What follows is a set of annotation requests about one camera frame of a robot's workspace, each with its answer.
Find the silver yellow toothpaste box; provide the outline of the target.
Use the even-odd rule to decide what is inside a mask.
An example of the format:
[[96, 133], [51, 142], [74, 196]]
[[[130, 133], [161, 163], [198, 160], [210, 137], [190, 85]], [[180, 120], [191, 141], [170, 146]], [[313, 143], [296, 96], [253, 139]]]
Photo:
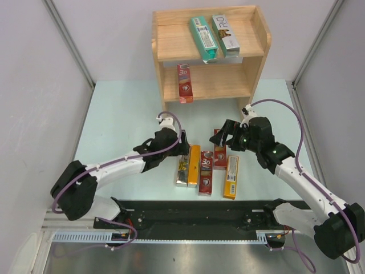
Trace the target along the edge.
[[177, 165], [176, 186], [188, 186], [189, 155], [182, 155]]

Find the teal toothpaste box with barcode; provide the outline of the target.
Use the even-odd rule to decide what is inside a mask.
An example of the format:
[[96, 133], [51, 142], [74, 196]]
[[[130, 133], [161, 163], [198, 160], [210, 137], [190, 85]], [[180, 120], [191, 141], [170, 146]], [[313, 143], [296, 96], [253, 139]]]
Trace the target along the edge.
[[191, 17], [189, 27], [202, 61], [217, 62], [218, 46], [205, 17]]

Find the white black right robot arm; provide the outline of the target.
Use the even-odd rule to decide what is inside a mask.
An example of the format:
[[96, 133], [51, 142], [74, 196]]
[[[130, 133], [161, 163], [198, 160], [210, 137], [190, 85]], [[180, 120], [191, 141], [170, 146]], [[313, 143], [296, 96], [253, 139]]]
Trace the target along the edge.
[[287, 183], [311, 209], [306, 212], [277, 199], [272, 209], [263, 214], [268, 228], [288, 225], [314, 239], [330, 259], [344, 256], [364, 241], [364, 209], [358, 203], [348, 204], [338, 198], [305, 173], [294, 153], [275, 141], [268, 118], [259, 116], [244, 123], [228, 119], [209, 140], [233, 151], [255, 153], [260, 166]]

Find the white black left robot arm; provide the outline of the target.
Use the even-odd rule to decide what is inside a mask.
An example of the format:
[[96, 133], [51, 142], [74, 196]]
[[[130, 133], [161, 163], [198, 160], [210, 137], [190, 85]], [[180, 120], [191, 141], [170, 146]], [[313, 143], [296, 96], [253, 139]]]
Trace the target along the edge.
[[121, 205], [115, 198], [96, 195], [96, 191], [127, 175], [149, 171], [169, 156], [187, 155], [188, 152], [185, 130], [178, 134], [163, 127], [155, 132], [154, 138], [136, 146], [123, 158], [89, 165], [75, 160], [68, 164], [50, 191], [54, 199], [52, 211], [65, 214], [70, 221], [89, 214], [104, 218], [112, 227], [120, 228], [126, 221]]

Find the silver teal toothpaste box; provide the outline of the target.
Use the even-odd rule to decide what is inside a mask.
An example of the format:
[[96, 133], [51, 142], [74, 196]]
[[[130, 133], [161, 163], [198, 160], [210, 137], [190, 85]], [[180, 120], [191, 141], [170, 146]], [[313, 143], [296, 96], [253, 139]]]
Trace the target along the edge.
[[212, 22], [212, 28], [218, 39], [224, 58], [239, 57], [240, 44], [226, 15], [213, 15]]

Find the yellow toothpaste box with barcode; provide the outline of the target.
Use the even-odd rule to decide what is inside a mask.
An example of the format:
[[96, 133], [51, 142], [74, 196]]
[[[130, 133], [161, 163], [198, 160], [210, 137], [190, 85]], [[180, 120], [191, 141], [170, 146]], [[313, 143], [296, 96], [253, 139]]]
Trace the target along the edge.
[[234, 200], [237, 192], [239, 157], [228, 156], [223, 197]]

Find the plain yellow toothpaste box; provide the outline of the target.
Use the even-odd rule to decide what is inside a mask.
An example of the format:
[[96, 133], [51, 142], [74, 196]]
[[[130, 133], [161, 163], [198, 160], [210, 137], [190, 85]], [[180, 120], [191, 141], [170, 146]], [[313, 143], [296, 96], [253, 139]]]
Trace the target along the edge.
[[192, 145], [190, 147], [190, 159], [188, 170], [188, 187], [195, 188], [198, 186], [199, 178], [199, 164], [200, 164], [201, 148], [199, 145]]

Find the red 3D toothpaste box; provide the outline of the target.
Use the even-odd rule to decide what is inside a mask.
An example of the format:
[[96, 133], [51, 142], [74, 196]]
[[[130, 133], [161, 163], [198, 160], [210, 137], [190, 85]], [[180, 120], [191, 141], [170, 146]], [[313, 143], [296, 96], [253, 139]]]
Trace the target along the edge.
[[186, 63], [177, 65], [177, 83], [180, 103], [193, 102], [192, 81], [190, 66]]
[[220, 147], [219, 145], [214, 145], [214, 170], [226, 170], [227, 167], [227, 154], [226, 146]]
[[213, 153], [211, 151], [202, 151], [200, 156], [198, 194], [202, 196], [211, 196], [212, 185], [213, 185]]

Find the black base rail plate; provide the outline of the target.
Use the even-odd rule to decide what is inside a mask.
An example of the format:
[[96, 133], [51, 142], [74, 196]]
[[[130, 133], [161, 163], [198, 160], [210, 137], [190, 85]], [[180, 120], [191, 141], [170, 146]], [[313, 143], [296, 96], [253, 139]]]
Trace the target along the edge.
[[265, 211], [261, 201], [126, 201], [110, 223], [94, 220], [95, 229], [122, 229], [130, 225], [139, 240], [234, 241], [253, 240], [267, 230], [280, 240], [291, 231]]

